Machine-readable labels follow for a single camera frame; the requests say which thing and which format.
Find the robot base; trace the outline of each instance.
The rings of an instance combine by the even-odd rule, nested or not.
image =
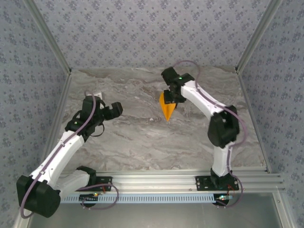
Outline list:
[[[238,181],[229,173],[223,177],[219,177],[211,169],[210,176],[195,177],[197,191],[228,191],[231,190],[229,186],[233,187],[235,191],[239,190]]]

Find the patterned wallpaper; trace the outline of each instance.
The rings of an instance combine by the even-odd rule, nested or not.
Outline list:
[[[269,0],[35,0],[70,67],[235,66]]]
[[[274,172],[304,227],[304,2],[286,0],[242,73]]]
[[[0,20],[0,227],[10,228],[16,181],[39,163],[65,74],[21,0],[1,0]]]

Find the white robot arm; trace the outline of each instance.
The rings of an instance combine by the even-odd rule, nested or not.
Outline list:
[[[17,181],[17,193],[19,205],[23,201],[26,192],[34,180],[37,182],[28,195],[24,208],[40,214],[46,218],[52,216],[59,207],[61,199],[81,187],[96,184],[96,171],[88,167],[78,167],[71,175],[60,179],[59,176],[75,152],[94,133],[97,126],[103,125],[104,120],[112,120],[119,117],[123,108],[119,102],[112,104],[112,109],[106,107],[100,97],[95,96],[96,108],[90,121],[88,120],[93,109],[92,96],[86,96],[83,100],[82,110],[78,111],[65,127],[61,139],[50,155],[35,169],[30,176],[21,176]]]
[[[224,104],[218,102],[212,96],[210,96],[204,89],[199,86],[201,92],[203,92],[209,99],[216,102],[220,106],[225,106]],[[195,81],[191,80],[185,83],[180,89],[181,95],[186,99],[189,99],[195,106],[197,106],[204,115],[211,120],[211,117],[214,113],[221,113],[223,109],[214,106],[209,101],[204,99],[197,91],[195,87]],[[224,148],[219,146],[214,146],[213,149],[213,165],[212,170],[219,176],[225,176],[228,173],[227,169],[227,155],[228,155],[228,147],[234,144],[234,142],[228,143]]]
[[[165,104],[178,104],[189,99],[189,101],[197,106],[210,121],[208,137],[214,146],[214,162],[211,169],[211,175],[214,176],[214,180],[218,179],[217,181],[219,182],[222,177],[229,175],[227,169],[228,148],[234,144],[237,135],[239,134],[238,120],[202,97],[197,91],[195,80],[191,75],[184,74],[180,76],[172,67],[165,69],[161,75],[169,86],[169,90],[164,91]],[[210,100],[222,107],[226,107],[209,95],[200,86],[199,90]],[[234,106],[226,108],[235,113],[237,112]]]

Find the orange object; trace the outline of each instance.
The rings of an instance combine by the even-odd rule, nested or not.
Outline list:
[[[166,118],[167,121],[169,121],[174,109],[175,109],[175,106],[176,104],[173,103],[173,104],[165,104],[165,99],[164,99],[164,96],[163,96],[163,92],[161,93],[161,96],[160,96],[160,104],[161,104],[161,109],[162,109],[162,112]]]

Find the marble surface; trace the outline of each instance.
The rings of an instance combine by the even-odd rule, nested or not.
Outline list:
[[[179,104],[167,122],[159,96],[167,86],[163,68],[112,68],[72,72],[72,82],[60,133],[81,109],[84,91],[102,91],[106,105],[119,101],[123,114],[105,121],[101,137],[91,137],[80,148],[65,171],[80,165],[105,170],[205,169],[213,164],[213,145],[207,137],[209,122],[191,102]],[[177,67],[177,72],[196,76],[194,67]],[[235,73],[204,67],[199,84],[226,105],[234,105],[247,124],[249,137],[232,153],[232,166],[262,166],[256,133]]]

